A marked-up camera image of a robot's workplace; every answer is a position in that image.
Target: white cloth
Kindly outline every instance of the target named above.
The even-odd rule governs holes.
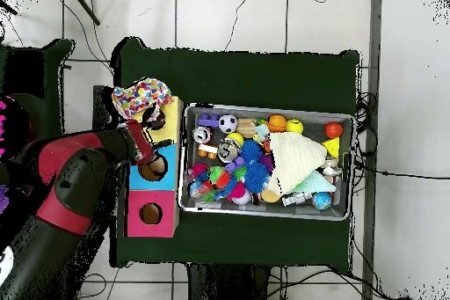
[[[271,133],[274,169],[267,189],[282,196],[306,179],[325,163],[327,150],[300,133]]]

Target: blue block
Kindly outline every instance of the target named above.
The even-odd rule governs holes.
[[[159,154],[167,160],[168,170],[159,181],[147,181],[139,174],[138,166],[130,166],[130,190],[175,190],[177,179],[177,152],[178,145],[161,148]]]

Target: orange ball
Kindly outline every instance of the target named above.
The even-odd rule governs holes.
[[[272,115],[267,122],[267,127],[271,132],[284,132],[286,130],[286,125],[286,118],[281,115]]]
[[[325,126],[325,134],[329,138],[340,137],[342,135],[342,132],[344,132],[344,129],[336,121],[332,121]]]

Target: purple toy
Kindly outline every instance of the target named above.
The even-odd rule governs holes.
[[[245,160],[243,159],[243,157],[237,157],[235,160],[225,165],[225,169],[227,170],[228,173],[233,173],[235,170],[238,170],[243,165],[245,165]]]
[[[199,122],[197,124],[201,127],[218,128],[219,115],[216,115],[215,113],[212,113],[210,115],[208,113],[201,113],[199,116]]]

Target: yellow block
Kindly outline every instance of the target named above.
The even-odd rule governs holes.
[[[163,111],[165,116],[165,123],[161,129],[151,130],[149,128],[145,128],[147,133],[150,135],[153,143],[159,143],[163,140],[170,139],[172,143],[178,143],[180,128],[181,128],[181,119],[183,113],[183,102],[178,97],[174,97],[173,102],[164,105],[161,107],[161,111]],[[135,119],[142,121],[142,115],[134,117]]]
[[[339,159],[339,137],[325,141],[322,145],[327,148],[332,157]]]

